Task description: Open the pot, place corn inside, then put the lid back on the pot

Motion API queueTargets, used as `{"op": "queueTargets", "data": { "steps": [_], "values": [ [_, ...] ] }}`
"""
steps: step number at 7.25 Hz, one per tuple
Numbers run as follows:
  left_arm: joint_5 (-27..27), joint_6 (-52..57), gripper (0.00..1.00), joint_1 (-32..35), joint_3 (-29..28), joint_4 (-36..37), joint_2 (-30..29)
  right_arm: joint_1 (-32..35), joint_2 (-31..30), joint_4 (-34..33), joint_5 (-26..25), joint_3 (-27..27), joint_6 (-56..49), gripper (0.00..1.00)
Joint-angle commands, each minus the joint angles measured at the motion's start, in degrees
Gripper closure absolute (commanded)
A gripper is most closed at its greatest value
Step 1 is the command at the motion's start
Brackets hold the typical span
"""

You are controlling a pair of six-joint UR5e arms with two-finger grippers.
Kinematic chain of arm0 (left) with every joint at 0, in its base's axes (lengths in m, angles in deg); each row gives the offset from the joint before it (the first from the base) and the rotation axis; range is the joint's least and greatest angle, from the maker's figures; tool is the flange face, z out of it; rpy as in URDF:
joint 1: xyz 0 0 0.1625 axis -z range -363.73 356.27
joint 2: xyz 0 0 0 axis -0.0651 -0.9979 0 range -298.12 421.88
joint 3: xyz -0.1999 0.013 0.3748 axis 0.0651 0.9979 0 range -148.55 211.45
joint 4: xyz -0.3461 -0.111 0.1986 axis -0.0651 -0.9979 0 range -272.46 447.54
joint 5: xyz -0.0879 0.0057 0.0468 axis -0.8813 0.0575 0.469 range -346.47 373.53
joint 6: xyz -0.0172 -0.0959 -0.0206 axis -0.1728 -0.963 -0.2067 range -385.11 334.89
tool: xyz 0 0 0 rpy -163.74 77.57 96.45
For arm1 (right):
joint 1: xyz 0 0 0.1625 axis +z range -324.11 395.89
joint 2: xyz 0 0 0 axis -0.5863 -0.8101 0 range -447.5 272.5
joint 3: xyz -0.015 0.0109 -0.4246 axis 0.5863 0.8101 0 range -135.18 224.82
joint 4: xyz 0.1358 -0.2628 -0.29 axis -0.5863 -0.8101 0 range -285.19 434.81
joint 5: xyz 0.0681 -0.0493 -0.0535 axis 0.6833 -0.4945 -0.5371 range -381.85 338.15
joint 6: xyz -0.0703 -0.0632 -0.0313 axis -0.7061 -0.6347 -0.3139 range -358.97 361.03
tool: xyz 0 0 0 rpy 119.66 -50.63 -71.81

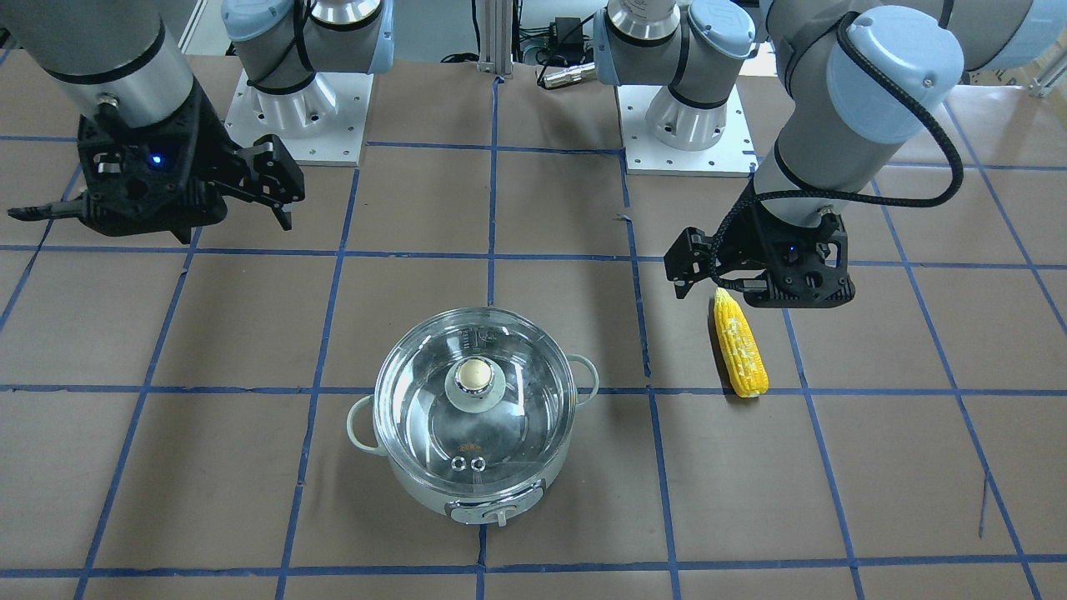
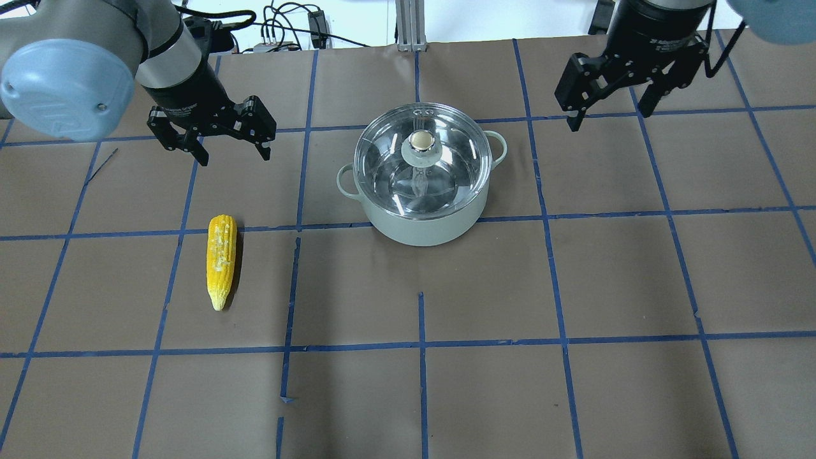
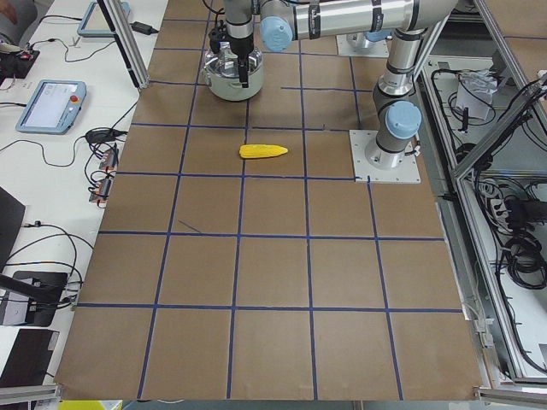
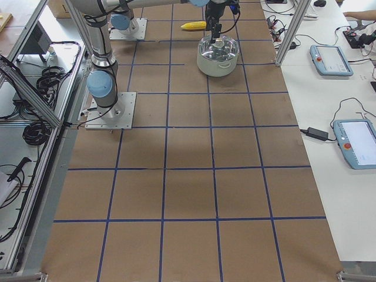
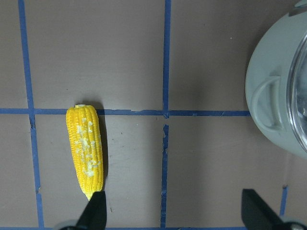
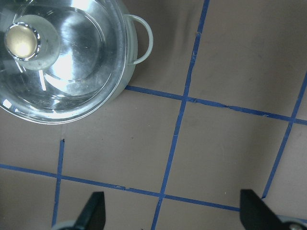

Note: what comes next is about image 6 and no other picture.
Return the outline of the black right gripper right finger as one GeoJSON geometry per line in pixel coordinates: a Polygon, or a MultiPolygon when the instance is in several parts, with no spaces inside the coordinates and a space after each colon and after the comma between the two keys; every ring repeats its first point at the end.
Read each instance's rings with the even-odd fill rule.
{"type": "Polygon", "coordinates": [[[240,221],[246,230],[284,230],[284,224],[251,189],[240,191],[240,221]]]}

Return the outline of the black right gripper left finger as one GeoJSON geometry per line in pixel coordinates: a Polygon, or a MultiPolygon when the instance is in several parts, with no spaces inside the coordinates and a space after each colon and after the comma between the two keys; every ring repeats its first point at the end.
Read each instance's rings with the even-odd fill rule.
{"type": "Polygon", "coordinates": [[[104,192],[93,192],[75,221],[76,230],[103,230],[106,224],[104,192]]]}

